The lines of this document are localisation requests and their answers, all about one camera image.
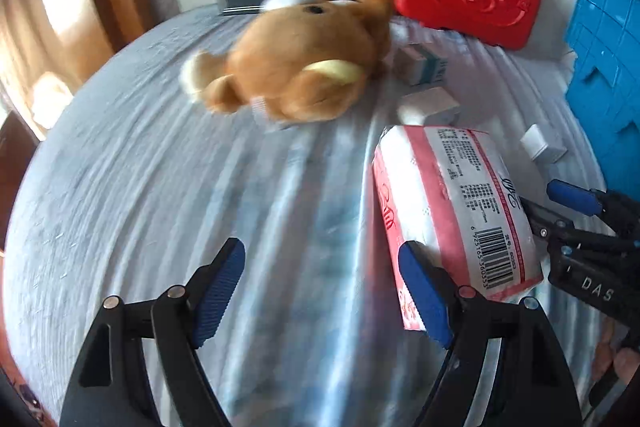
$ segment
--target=screw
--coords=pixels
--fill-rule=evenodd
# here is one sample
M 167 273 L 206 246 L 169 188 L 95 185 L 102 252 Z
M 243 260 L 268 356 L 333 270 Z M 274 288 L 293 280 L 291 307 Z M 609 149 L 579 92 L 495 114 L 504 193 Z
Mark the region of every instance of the screw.
M 476 296 L 475 288 L 471 288 L 471 286 L 460 286 L 458 288 L 458 295 L 460 295 L 463 299 L 472 299 Z
M 108 310 L 113 310 L 118 304 L 120 304 L 120 298 L 117 295 L 112 295 L 102 301 L 102 307 Z
M 540 303 L 538 302 L 538 300 L 534 299 L 533 297 L 525 297 L 523 302 L 524 307 L 527 310 L 537 310 L 540 307 Z
M 175 286 L 171 286 L 166 295 L 171 299 L 179 299 L 185 293 L 187 293 L 187 290 L 184 288 L 184 286 L 180 286 L 179 284 L 177 284 Z

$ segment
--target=blue plastic crate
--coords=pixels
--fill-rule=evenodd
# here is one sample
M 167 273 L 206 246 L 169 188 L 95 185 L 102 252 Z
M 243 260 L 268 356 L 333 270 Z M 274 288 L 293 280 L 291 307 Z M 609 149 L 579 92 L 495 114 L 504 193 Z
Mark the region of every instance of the blue plastic crate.
M 640 200 L 640 0 L 578 0 L 565 39 L 578 55 L 567 102 L 607 187 Z

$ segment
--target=bed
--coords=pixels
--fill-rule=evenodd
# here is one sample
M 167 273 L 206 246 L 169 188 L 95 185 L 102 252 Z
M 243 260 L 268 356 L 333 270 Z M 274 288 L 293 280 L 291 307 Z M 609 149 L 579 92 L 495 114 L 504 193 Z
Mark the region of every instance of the bed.
M 12 214 L 4 307 L 17 365 L 55 419 L 102 300 L 155 298 L 230 236 L 246 246 L 246 269 L 198 353 L 233 425 L 409 426 L 426 399 L 444 352 L 402 329 L 370 165 L 406 88 L 387 75 L 340 119 L 278 131 L 248 108 L 212 116 L 180 92 L 178 71 L 196 49 L 226 49 L 249 20 L 205 7 L 157 26 L 94 75 L 36 152 Z M 395 46 L 421 39 L 456 57 L 458 124 L 492 135 L 521 195 L 549 204 L 554 177 L 604 188 L 564 101 L 562 64 L 401 18 L 393 31 Z M 569 149 L 551 166 L 519 144 L 541 121 Z M 602 231 L 585 217 L 576 225 Z M 532 295 L 584 404 L 600 316 L 546 282 Z M 178 425 L 153 344 L 145 355 L 161 419 Z M 491 384 L 488 370 L 473 425 Z

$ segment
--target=stuffed animal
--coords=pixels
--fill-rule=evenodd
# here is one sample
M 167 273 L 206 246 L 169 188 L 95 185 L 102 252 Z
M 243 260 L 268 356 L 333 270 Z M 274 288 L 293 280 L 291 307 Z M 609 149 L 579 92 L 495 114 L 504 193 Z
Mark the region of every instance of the stuffed animal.
M 212 112 L 260 103 L 275 121 L 331 120 L 391 45 L 393 0 L 266 0 L 225 55 L 196 52 L 180 81 Z

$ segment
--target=barcode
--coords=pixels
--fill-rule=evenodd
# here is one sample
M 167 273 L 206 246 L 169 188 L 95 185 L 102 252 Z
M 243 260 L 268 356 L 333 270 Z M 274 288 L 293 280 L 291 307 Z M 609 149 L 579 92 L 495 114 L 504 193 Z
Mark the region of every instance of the barcode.
M 513 267 L 501 227 L 476 232 L 488 290 L 513 281 Z

